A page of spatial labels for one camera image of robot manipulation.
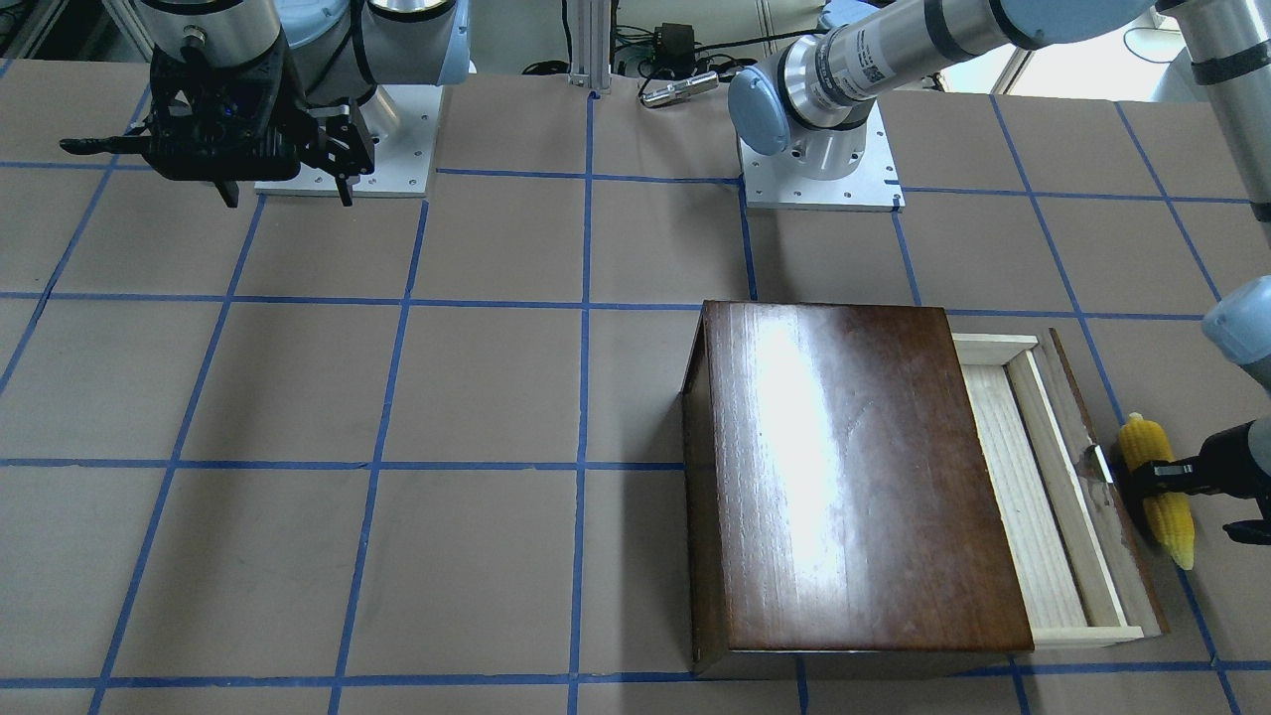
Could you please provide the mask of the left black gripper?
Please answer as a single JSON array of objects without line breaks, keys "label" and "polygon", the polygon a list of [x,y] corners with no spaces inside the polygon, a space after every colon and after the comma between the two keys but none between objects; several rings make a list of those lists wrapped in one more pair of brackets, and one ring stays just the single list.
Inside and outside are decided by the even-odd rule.
[{"label": "left black gripper", "polygon": [[[1257,418],[1204,439],[1199,457],[1152,458],[1130,470],[1131,495],[1229,495],[1261,498],[1270,494],[1270,420]],[[1240,519],[1221,526],[1227,537],[1248,546],[1271,546],[1270,519]]]}]

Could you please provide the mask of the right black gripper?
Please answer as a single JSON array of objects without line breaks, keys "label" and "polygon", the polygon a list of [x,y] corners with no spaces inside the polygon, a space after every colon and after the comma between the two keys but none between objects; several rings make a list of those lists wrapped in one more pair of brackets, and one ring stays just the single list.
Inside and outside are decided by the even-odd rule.
[{"label": "right black gripper", "polygon": [[[366,118],[353,99],[316,107],[315,117],[309,109],[304,99],[289,99],[289,141],[304,166],[323,169],[333,177],[341,203],[352,207],[355,183],[375,171],[375,138]],[[217,180],[211,185],[229,210],[239,208],[239,182]]]}]

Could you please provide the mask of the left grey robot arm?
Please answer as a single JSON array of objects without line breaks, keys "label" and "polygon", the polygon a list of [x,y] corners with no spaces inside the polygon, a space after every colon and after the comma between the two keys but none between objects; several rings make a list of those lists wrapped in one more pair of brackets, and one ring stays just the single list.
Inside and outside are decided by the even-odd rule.
[{"label": "left grey robot arm", "polygon": [[[850,131],[877,97],[1005,44],[1043,50],[1079,44],[1127,24],[1144,1],[896,1],[822,36],[802,36],[777,58],[738,72],[728,113],[741,144],[789,154],[803,137]],[[1191,75],[1202,88],[1246,185],[1251,208],[1268,222],[1268,4],[1159,1],[1179,23]],[[1166,498],[1195,494],[1256,500],[1257,519],[1225,526],[1239,544],[1268,544],[1268,420],[1221,431],[1179,462],[1152,458],[1130,469],[1122,488],[1141,507],[1162,546],[1182,530]]]}]

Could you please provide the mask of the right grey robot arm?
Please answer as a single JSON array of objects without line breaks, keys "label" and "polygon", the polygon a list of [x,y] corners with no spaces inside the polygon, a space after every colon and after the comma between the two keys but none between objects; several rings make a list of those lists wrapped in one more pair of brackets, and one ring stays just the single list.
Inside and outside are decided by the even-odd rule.
[{"label": "right grey robot arm", "polygon": [[468,1],[141,1],[147,116],[125,136],[172,182],[425,198],[442,90],[472,72]]}]

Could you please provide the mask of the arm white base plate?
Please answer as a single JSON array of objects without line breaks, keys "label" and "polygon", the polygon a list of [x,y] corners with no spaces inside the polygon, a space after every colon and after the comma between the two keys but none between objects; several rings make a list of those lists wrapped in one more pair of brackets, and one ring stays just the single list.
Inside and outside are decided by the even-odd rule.
[{"label": "arm white base plate", "polygon": [[759,210],[838,210],[894,212],[905,199],[885,117],[877,103],[855,108],[863,122],[849,130],[791,130],[789,149],[763,155],[744,140],[737,150],[744,166],[746,201]]},{"label": "arm white base plate", "polygon": [[[391,84],[379,85],[361,107],[353,102],[369,130],[375,159],[375,171],[350,177],[353,198],[426,198],[444,98],[441,86]],[[352,128],[327,128],[332,122],[346,119],[347,105],[315,108],[309,113],[328,137],[344,144],[355,138]],[[338,198],[336,178],[305,164],[291,180],[257,182],[254,189],[258,196]]]}]

